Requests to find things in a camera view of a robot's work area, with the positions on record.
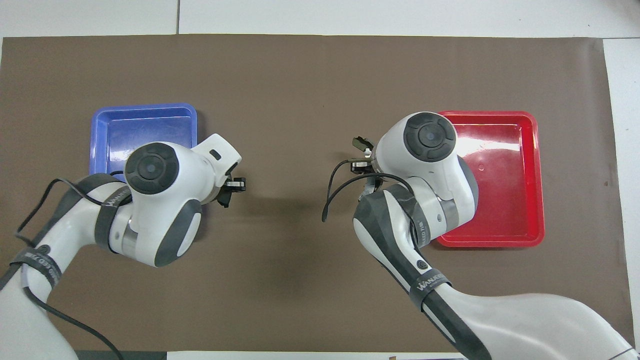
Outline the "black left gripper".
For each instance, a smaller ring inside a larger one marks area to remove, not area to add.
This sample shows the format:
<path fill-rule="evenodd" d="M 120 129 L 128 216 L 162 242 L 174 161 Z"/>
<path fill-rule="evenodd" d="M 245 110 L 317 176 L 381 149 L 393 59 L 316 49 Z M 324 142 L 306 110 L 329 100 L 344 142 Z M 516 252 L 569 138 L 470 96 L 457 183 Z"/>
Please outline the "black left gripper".
<path fill-rule="evenodd" d="M 367 158 L 350 158 L 349 160 L 350 171 L 353 174 L 369 174 L 374 172 L 372 165 L 372 159 Z M 242 193 L 247 190 L 246 177 L 231 177 L 227 175 L 224 183 L 220 187 L 215 200 L 223 208 L 230 206 L 231 197 L 233 193 Z"/>

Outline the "red plastic tray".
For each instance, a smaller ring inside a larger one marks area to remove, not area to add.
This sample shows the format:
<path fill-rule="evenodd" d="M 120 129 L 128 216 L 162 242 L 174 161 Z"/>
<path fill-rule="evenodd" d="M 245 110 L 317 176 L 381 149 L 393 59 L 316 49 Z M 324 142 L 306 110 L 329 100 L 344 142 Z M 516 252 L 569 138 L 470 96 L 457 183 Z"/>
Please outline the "red plastic tray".
<path fill-rule="evenodd" d="M 538 123 L 525 111 L 442 111 L 478 184 L 471 221 L 441 235 L 447 248 L 534 248 L 545 235 Z"/>

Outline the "blue plastic tray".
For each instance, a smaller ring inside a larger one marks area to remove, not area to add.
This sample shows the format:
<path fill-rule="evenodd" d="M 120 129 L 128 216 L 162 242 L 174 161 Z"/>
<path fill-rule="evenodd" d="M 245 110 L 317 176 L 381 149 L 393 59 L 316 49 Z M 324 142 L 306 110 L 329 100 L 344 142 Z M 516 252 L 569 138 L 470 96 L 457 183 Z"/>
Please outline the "blue plastic tray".
<path fill-rule="evenodd" d="M 117 105 L 91 119 L 89 174 L 123 171 L 130 154 L 149 142 L 198 143 L 198 115 L 187 103 Z"/>

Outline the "curved brake shoe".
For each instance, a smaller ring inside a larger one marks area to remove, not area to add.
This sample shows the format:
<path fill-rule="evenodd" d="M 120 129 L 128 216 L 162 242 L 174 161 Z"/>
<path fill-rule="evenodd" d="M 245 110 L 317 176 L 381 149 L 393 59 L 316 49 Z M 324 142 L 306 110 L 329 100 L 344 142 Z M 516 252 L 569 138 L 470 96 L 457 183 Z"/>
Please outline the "curved brake shoe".
<path fill-rule="evenodd" d="M 374 144 L 370 142 L 366 137 L 357 136 L 357 137 L 354 137 L 354 139 L 352 139 L 352 145 L 363 153 L 363 157 L 359 157 L 359 158 L 371 159 L 372 165 L 374 167 L 374 164 L 373 164 Z M 354 173 L 354 174 L 362 175 L 362 174 L 377 174 L 377 173 L 378 172 L 374 167 L 374 171 L 372 173 Z M 379 189 L 379 187 L 381 187 L 382 183 L 383 183 L 383 180 L 378 177 L 366 178 L 366 183 L 363 187 L 363 191 L 359 195 L 358 200 L 360 201 L 363 197 L 376 192 Z"/>

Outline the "brown table mat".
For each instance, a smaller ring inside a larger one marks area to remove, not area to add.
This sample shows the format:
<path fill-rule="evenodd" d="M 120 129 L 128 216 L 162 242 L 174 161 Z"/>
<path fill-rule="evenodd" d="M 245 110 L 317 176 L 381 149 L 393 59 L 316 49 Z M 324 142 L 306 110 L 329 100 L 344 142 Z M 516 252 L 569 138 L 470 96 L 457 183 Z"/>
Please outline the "brown table mat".
<path fill-rule="evenodd" d="M 89 172 L 103 107 L 187 103 L 199 136 L 242 155 L 247 191 L 203 208 L 182 259 L 152 268 L 91 245 L 51 304 L 119 350 L 448 353 L 361 246 L 363 181 L 322 222 L 334 166 L 418 111 L 535 117 L 545 237 L 520 249 L 422 249 L 474 296 L 547 293 L 634 344 L 604 44 L 595 38 L 153 35 L 9 38 L 0 64 L 0 276 L 54 178 Z"/>

